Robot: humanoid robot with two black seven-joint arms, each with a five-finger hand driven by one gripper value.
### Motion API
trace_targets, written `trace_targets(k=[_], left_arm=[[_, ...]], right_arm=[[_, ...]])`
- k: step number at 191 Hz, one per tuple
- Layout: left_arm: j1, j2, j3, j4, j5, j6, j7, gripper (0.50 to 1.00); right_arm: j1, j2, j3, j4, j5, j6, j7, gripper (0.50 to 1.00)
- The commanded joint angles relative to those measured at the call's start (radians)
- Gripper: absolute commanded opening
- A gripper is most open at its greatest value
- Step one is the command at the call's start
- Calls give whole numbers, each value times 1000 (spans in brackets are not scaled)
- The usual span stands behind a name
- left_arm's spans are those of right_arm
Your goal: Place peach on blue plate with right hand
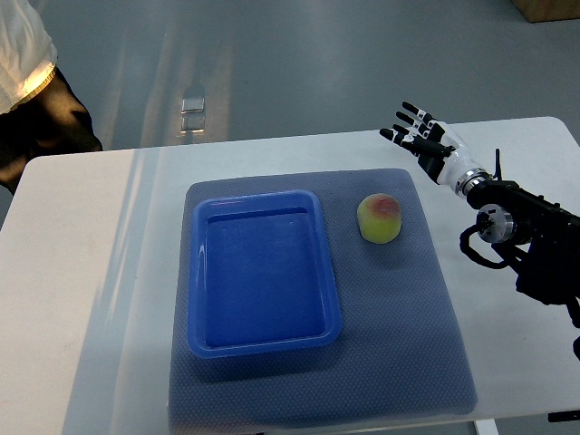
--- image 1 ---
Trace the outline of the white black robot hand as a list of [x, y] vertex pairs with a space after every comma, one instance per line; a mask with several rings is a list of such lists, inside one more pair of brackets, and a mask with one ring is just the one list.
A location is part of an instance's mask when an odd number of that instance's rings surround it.
[[396, 117], [402, 125], [380, 129], [380, 134], [416, 157], [432, 181], [450, 187], [458, 197], [465, 197], [471, 180], [487, 177], [449, 124], [407, 101], [401, 106], [403, 111], [397, 111]]

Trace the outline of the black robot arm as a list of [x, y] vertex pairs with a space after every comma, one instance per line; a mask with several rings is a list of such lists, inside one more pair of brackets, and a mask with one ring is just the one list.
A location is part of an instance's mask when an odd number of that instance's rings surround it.
[[460, 251], [490, 269], [511, 268], [516, 290], [544, 305], [566, 307], [579, 326], [579, 217], [482, 169], [459, 185], [477, 210], [475, 224], [459, 236]]

